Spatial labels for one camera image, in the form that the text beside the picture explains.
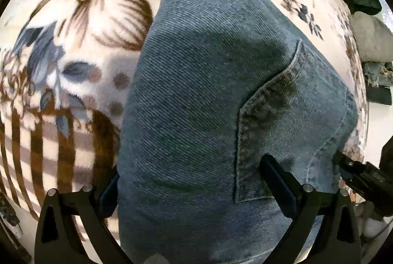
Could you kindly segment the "frayed light denim garment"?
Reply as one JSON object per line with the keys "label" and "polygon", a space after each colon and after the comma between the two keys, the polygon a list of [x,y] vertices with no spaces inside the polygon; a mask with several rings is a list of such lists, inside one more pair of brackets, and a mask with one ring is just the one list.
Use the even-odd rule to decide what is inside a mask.
{"label": "frayed light denim garment", "polygon": [[392,62],[363,62],[362,69],[366,84],[371,87],[393,85]]}

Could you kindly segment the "floral and striped fleece blanket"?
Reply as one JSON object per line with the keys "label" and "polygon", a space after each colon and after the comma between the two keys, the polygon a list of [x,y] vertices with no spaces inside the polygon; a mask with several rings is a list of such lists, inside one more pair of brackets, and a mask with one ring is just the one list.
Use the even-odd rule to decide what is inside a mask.
{"label": "floral and striped fleece blanket", "polygon": [[[270,0],[352,89],[344,149],[364,159],[365,83],[345,0]],[[1,193],[36,220],[48,189],[114,166],[127,93],[161,0],[10,0],[1,15]]]}

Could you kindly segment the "grey folded cloth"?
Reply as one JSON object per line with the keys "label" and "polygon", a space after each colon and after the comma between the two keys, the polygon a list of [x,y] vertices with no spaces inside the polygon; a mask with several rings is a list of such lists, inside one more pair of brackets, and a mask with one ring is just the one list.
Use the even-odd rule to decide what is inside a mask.
{"label": "grey folded cloth", "polygon": [[392,62],[392,32],[380,19],[355,12],[350,26],[362,62]]}

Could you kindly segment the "blue denim pants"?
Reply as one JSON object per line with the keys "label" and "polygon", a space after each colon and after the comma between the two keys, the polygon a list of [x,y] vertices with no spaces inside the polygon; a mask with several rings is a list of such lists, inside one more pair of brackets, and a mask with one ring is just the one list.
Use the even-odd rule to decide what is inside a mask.
{"label": "blue denim pants", "polygon": [[134,263],[265,263],[292,220],[258,167],[336,193],[358,121],[347,85],[269,0],[161,0],[121,131],[119,229]]}

